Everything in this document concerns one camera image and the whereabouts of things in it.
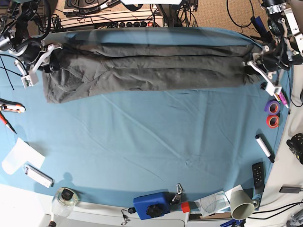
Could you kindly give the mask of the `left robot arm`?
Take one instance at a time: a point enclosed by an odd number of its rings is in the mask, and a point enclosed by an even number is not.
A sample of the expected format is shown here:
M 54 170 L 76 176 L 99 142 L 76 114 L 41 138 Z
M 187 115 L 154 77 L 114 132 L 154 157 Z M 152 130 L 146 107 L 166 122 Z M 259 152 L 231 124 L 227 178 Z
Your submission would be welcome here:
M 269 31 L 260 32 L 263 47 L 245 63 L 248 74 L 266 76 L 303 63 L 303 33 L 287 0 L 263 0 Z

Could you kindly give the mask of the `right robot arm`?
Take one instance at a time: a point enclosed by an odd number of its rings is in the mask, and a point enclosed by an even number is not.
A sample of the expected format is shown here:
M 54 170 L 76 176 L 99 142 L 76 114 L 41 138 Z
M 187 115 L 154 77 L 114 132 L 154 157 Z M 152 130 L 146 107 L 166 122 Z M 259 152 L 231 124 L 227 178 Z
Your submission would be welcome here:
M 44 0 L 46 28 L 41 36 L 31 37 L 28 23 L 37 16 L 38 0 L 12 0 L 0 16 L 0 55 L 11 57 L 20 71 L 27 75 L 37 70 L 51 73 L 60 69 L 57 57 L 52 53 L 62 49 L 61 44 L 45 44 L 51 32 L 51 5 Z

